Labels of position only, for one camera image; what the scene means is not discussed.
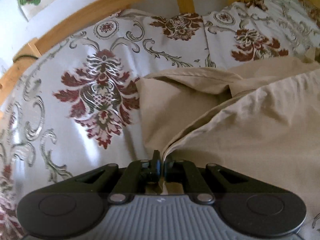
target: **bedspread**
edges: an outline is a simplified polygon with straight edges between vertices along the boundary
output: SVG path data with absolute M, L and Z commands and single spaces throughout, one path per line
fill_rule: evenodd
M 303 53 L 319 47 L 319 15 L 303 0 L 235 2 L 171 19 L 129 9 L 57 44 L 3 106 L 0 239 L 23 236 L 15 208 L 27 193 L 107 163 L 151 157 L 142 141 L 140 77 Z

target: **black cord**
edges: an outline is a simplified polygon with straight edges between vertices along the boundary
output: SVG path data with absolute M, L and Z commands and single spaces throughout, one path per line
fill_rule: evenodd
M 14 60 L 13 63 L 16 63 L 19 59 L 23 58 L 23 57 L 29 57 L 29 58 L 34 58 L 34 59 L 39 59 L 37 56 L 31 55 L 31 54 L 22 54 L 17 56 Z

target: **white wall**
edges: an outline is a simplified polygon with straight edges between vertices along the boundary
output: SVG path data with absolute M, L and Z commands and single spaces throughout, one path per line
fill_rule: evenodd
M 16 0 L 0 0 L 0 58 L 10 66 L 14 54 L 29 40 L 40 38 L 57 23 L 93 1 L 55 0 L 28 22 Z

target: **black plastic mount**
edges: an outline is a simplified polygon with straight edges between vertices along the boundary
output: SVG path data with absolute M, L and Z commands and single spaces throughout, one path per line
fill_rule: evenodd
M 197 193 L 213 194 L 220 217 L 233 229 L 259 238 L 297 232 L 306 217 L 304 202 L 292 192 L 250 178 L 215 163 L 197 168 L 189 161 L 168 161 L 167 182 L 180 182 L 197 202 Z
M 145 194 L 146 184 L 159 179 L 160 153 L 154 151 L 152 160 L 134 161 L 121 169 L 110 163 L 31 192 L 20 201 L 17 217 L 35 237 L 79 236 L 100 223 L 111 205 Z M 213 163 L 197 168 L 193 162 L 168 158 L 164 179 L 181 183 L 193 202 L 212 205 L 226 224 L 249 236 L 294 233 L 306 216 L 297 195 Z

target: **screw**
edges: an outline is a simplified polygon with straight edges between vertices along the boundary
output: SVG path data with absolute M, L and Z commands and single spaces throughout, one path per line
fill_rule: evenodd
M 149 167 L 149 160 L 141 160 L 142 168 L 148 168 Z
M 121 203 L 125 200 L 125 195 L 123 194 L 113 194 L 109 197 L 112 202 Z
M 200 202 L 211 202 L 214 200 L 214 197 L 210 194 L 207 194 L 207 193 L 202 193 L 202 194 L 199 194 L 197 196 L 197 199 L 200 201 Z

